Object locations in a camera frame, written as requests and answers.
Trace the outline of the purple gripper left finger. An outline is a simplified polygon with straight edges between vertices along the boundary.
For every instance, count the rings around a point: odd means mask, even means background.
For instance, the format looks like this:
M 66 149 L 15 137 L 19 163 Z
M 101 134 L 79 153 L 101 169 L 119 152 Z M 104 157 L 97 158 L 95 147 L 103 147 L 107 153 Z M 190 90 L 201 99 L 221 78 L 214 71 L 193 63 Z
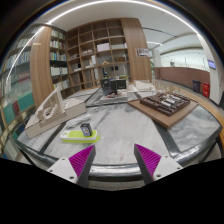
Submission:
M 48 172 L 87 188 L 89 184 L 88 176 L 95 155 L 95 146 L 91 145 L 69 158 L 62 157 L 58 159 L 48 169 Z

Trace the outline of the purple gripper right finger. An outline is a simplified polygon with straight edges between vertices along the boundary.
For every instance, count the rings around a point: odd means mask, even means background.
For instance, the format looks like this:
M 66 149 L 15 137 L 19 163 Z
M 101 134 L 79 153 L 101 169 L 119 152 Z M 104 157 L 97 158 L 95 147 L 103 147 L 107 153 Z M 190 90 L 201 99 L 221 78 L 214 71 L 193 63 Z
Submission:
M 182 169 L 169 155 L 159 155 L 139 144 L 134 145 L 134 155 L 146 185 Z

